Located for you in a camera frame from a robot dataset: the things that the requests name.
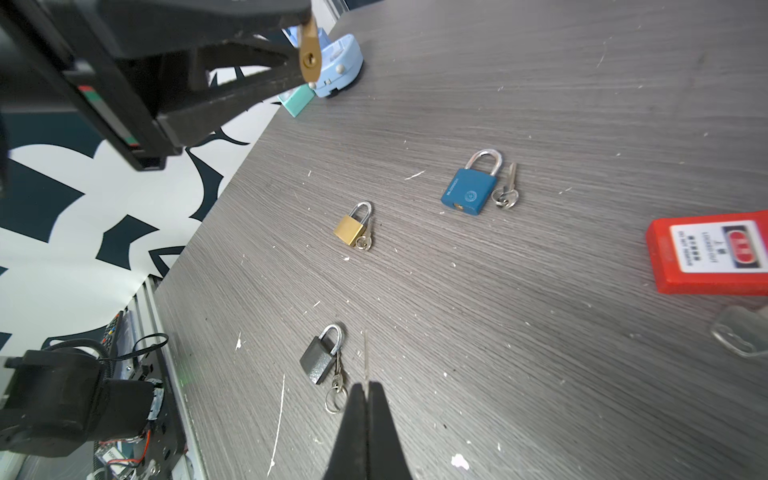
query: small silver key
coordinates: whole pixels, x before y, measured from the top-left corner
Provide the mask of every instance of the small silver key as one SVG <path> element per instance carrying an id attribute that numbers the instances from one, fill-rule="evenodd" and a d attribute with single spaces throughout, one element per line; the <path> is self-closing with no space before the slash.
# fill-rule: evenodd
<path id="1" fill-rule="evenodd" d="M 497 207 L 507 210 L 512 208 L 520 198 L 520 193 L 515 189 L 515 175 L 517 171 L 517 162 L 512 162 L 512 165 L 509 166 L 506 185 L 491 192 L 491 199 L 496 202 Z"/>

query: red wire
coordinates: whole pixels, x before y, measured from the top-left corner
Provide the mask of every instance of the red wire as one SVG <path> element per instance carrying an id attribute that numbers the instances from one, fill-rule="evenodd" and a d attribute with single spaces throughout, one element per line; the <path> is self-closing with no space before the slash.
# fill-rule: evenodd
<path id="1" fill-rule="evenodd" d="M 147 443 L 144 445 L 144 453 L 141 454 L 140 459 L 135 458 L 116 458 L 115 460 L 110 460 L 107 462 L 107 465 L 113 464 L 113 463 L 122 463 L 122 462 L 136 462 L 136 466 L 138 464 L 141 464 L 141 461 L 144 460 L 144 457 L 147 455 L 147 448 L 149 447 L 149 436 L 151 434 L 151 430 L 147 430 Z"/>

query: red lockout padlock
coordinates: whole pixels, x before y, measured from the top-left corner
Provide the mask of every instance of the red lockout padlock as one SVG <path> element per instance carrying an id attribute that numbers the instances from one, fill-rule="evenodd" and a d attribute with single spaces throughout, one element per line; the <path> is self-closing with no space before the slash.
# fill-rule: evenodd
<path id="1" fill-rule="evenodd" d="M 768 210 L 660 218 L 646 232 L 662 293 L 768 295 Z"/>

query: padlock shackle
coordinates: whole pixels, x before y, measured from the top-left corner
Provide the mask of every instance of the padlock shackle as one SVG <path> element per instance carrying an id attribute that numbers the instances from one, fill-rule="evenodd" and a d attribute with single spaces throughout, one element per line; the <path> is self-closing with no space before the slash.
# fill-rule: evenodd
<path id="1" fill-rule="evenodd" d="M 494 150 L 492 148 L 489 148 L 487 150 L 480 150 L 478 153 L 472 155 L 472 158 L 469 159 L 467 162 L 467 166 L 464 167 L 466 170 L 469 170 L 472 168 L 472 164 L 475 163 L 475 161 L 484 156 L 484 155 L 490 155 L 493 158 L 496 159 L 496 163 L 493 166 L 493 170 L 491 170 L 491 176 L 495 177 L 498 173 L 498 170 L 502 167 L 503 159 L 502 154 L 500 154 L 497 150 Z"/>
<path id="2" fill-rule="evenodd" d="M 320 333 L 321 340 L 325 338 L 326 333 L 328 333 L 329 330 L 336 329 L 336 331 L 339 333 L 339 339 L 336 341 L 336 344 L 333 345 L 333 348 L 331 349 L 331 356 L 336 355 L 339 350 L 341 349 L 341 344 L 344 343 L 344 330 L 341 329 L 340 325 L 336 325 L 335 323 L 331 323 L 328 325 L 324 330 L 323 333 Z"/>
<path id="3" fill-rule="evenodd" d="M 368 213 L 360 221 L 362 225 L 366 225 L 368 223 L 368 219 L 371 217 L 371 213 L 373 213 L 373 206 L 371 205 L 370 202 L 362 201 L 359 204 L 355 205 L 355 207 L 351 209 L 351 211 L 349 212 L 349 217 L 354 218 L 353 215 L 357 210 L 360 209 L 360 207 L 368 207 Z"/>

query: keyhole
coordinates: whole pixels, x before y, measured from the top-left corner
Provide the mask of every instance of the keyhole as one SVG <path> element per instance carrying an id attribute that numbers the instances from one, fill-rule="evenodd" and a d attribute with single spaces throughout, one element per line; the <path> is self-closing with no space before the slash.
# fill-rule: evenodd
<path id="1" fill-rule="evenodd" d="M 304 55 L 304 66 L 307 68 L 312 68 L 315 66 L 315 63 L 317 63 L 317 59 L 315 58 L 315 55 L 310 52 L 306 55 Z"/>

